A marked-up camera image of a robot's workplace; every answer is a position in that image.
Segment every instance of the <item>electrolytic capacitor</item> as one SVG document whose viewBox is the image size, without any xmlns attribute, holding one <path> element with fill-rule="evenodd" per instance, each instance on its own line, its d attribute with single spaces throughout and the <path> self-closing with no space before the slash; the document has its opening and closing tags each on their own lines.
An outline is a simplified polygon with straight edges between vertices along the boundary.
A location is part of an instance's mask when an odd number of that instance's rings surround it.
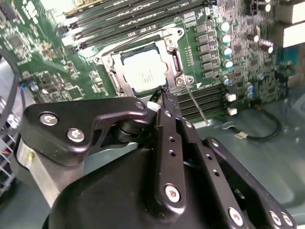
<svg viewBox="0 0 305 229">
<path fill-rule="evenodd" d="M 229 85 L 230 83 L 231 83 L 231 80 L 227 76 L 224 76 L 223 77 L 223 84 L 224 85 Z"/>
<path fill-rule="evenodd" d="M 268 46 L 268 45 L 263 44 L 263 45 L 260 46 L 260 48 L 261 48 L 261 50 L 263 50 L 263 51 L 265 51 L 269 54 L 273 52 L 273 47 L 272 46 Z"/>
<path fill-rule="evenodd" d="M 229 56 L 232 54 L 232 49 L 230 49 L 229 47 L 225 47 L 222 49 L 222 54 L 225 56 Z"/>
<path fill-rule="evenodd" d="M 245 96 L 249 99 L 252 99 L 254 97 L 254 86 L 253 86 L 253 84 L 248 82 L 245 85 L 245 89 L 246 89 Z"/>
<path fill-rule="evenodd" d="M 257 8 L 259 11 L 269 12 L 271 10 L 271 5 L 270 4 L 258 5 Z"/>
<path fill-rule="evenodd" d="M 248 34 L 247 39 L 257 43 L 259 41 L 259 36 L 254 34 Z"/>
<path fill-rule="evenodd" d="M 220 23 L 220 25 L 218 26 L 218 28 L 222 31 L 222 32 L 228 32 L 230 29 L 230 24 L 228 22 L 222 22 Z"/>
<path fill-rule="evenodd" d="M 232 68 L 233 67 L 233 62 L 230 60 L 225 60 L 223 63 L 225 68 Z"/>
</svg>

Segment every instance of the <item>black wire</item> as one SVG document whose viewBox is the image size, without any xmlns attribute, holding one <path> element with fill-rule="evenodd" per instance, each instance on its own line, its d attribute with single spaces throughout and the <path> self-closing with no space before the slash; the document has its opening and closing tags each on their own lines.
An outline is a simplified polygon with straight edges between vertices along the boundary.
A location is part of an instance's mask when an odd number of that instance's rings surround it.
<svg viewBox="0 0 305 229">
<path fill-rule="evenodd" d="M 260 106 L 256 107 L 256 109 L 259 111 L 259 112 L 262 112 L 267 118 L 269 118 L 270 120 L 272 120 L 275 125 L 276 125 L 276 128 L 275 130 L 267 135 L 267 136 L 263 136 L 263 137 L 258 137 L 258 136 L 250 136 L 248 135 L 246 137 L 246 139 L 248 140 L 251 140 L 251 141 L 257 141 L 257 142 L 265 142 L 265 141 L 269 141 L 273 138 L 275 138 L 276 136 L 278 136 L 281 131 L 282 131 L 282 124 L 281 122 L 277 119 L 277 117 L 275 117 L 273 114 L 269 113 L 268 111 L 266 111 L 265 109 L 261 108 Z M 237 127 L 235 126 L 232 126 L 230 127 L 230 129 L 233 129 L 235 133 L 240 133 L 242 132 L 240 129 L 238 129 Z"/>
<path fill-rule="evenodd" d="M 13 73 L 14 73 L 14 79 L 13 83 L 10 89 L 10 93 L 8 96 L 8 99 L 6 101 L 6 106 L 2 111 L 1 117 L 0 117 L 0 129 L 5 126 L 6 120 L 8 119 L 9 115 L 11 114 L 11 111 L 14 106 L 14 102 L 16 99 L 16 93 L 19 85 L 19 79 L 20 79 L 20 74 L 17 68 L 17 65 L 14 63 L 14 61 L 9 57 L 9 55 L 6 53 L 6 51 L 0 49 L 0 55 L 6 60 L 6 62 L 9 64 L 11 67 Z"/>
</svg>

